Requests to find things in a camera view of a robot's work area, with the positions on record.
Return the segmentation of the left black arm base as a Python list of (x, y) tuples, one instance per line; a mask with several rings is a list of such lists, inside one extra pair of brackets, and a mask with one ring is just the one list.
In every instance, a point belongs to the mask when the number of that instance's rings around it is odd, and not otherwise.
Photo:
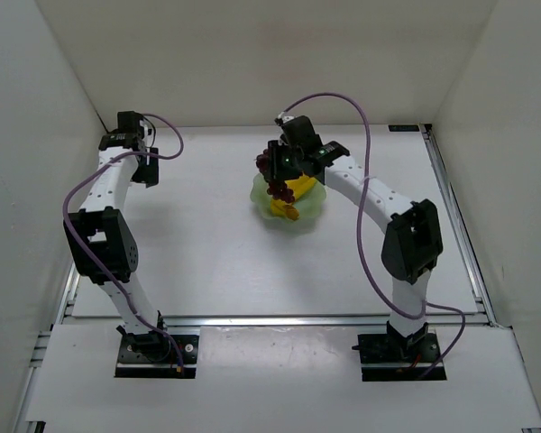
[(199, 335), (170, 335), (177, 343), (184, 366), (171, 342), (153, 331), (147, 335), (122, 333), (116, 358), (116, 378), (194, 379), (197, 373)]

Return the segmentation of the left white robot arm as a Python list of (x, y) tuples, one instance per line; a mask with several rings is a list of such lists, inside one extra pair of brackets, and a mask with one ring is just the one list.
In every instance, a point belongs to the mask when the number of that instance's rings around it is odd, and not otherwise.
[(156, 149), (147, 149), (155, 134), (142, 114), (117, 114), (117, 128), (98, 146), (98, 166), (105, 171), (92, 183), (79, 210), (69, 213), (64, 230), (80, 275), (100, 287), (123, 320), (118, 328), (133, 351), (169, 347), (165, 326), (140, 284), (136, 270), (139, 251), (123, 207), (132, 183), (147, 188), (159, 183)]

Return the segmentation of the yellow fake banana bunch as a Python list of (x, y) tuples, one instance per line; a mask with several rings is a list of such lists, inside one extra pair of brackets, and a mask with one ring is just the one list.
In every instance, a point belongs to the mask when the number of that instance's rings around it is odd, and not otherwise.
[(283, 197), (280, 199), (273, 197), (270, 201), (270, 211), (275, 217), (283, 217), (290, 221), (296, 221), (300, 217), (295, 203), (303, 198), (314, 186), (316, 179), (302, 175), (295, 180), (286, 181), (286, 189)]

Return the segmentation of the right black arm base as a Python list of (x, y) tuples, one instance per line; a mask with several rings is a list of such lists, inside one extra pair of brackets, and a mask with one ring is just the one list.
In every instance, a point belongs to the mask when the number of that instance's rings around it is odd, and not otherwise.
[(426, 370), (440, 357), (436, 333), (429, 333), (403, 353), (387, 334), (360, 334), (352, 350), (359, 354), (363, 382), (446, 381), (443, 362)]

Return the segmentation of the purple fake grape bunch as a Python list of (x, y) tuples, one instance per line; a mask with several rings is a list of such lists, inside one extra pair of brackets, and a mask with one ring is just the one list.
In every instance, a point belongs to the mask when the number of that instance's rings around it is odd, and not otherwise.
[[(259, 173), (263, 176), (263, 179), (265, 180), (264, 174), (267, 168), (267, 158), (264, 156), (264, 151), (256, 157), (255, 164), (256, 164), (257, 169), (259, 170)], [(272, 182), (272, 183), (268, 183), (266, 181), (266, 183), (268, 185), (267, 187), (268, 195), (270, 195), (272, 198), (275, 197), (275, 198), (286, 200), (286, 198), (283, 197), (284, 190), (286, 189), (286, 180), (283, 180), (281, 178), (281, 158), (280, 158), (280, 180)]]

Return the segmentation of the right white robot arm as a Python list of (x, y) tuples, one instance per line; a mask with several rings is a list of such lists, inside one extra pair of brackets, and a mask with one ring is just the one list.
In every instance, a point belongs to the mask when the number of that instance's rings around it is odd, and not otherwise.
[(427, 332), (427, 285), (443, 251), (436, 205), (416, 202), (368, 176), (346, 147), (323, 143), (308, 117), (281, 114), (275, 123), (280, 138), (256, 159), (268, 195), (292, 204), (294, 181), (308, 177), (342, 194), (359, 208), (359, 217), (379, 227), (381, 261), (392, 278), (387, 332), (410, 348)]

